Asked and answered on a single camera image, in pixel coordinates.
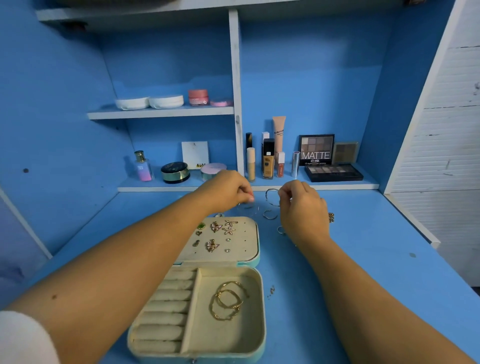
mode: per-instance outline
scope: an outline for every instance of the open jewelry box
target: open jewelry box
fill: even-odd
[[[262,277],[254,269],[259,261],[255,221],[205,218],[132,323],[130,351],[142,363],[165,358],[256,362],[266,337]]]

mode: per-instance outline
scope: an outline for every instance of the forearm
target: forearm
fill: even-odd
[[[132,323],[208,215],[196,198],[189,194],[112,235],[7,309],[38,320],[62,363],[97,361]]]
[[[375,282],[334,242],[302,244],[354,363],[473,363]]]

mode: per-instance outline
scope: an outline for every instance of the blue table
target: blue table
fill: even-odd
[[[119,193],[33,282],[184,194]],[[378,191],[320,194],[335,214],[330,230],[342,249],[400,302],[480,362],[480,298],[409,222]],[[260,212],[253,217],[260,231],[257,268],[264,281],[267,320],[266,350],[260,363],[348,363],[312,269],[291,241],[277,233],[279,218],[262,217],[267,208],[264,193],[255,192],[255,197],[260,204]],[[233,210],[226,215],[238,214]],[[137,363],[126,347],[125,334],[101,363]]]

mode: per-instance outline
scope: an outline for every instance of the white sleeve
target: white sleeve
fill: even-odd
[[[0,311],[0,364],[60,364],[50,335],[31,317]]]

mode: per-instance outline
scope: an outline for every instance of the person's left hand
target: person's left hand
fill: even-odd
[[[208,215],[230,210],[241,203],[253,202],[253,191],[245,177],[236,170],[221,170],[195,192]]]

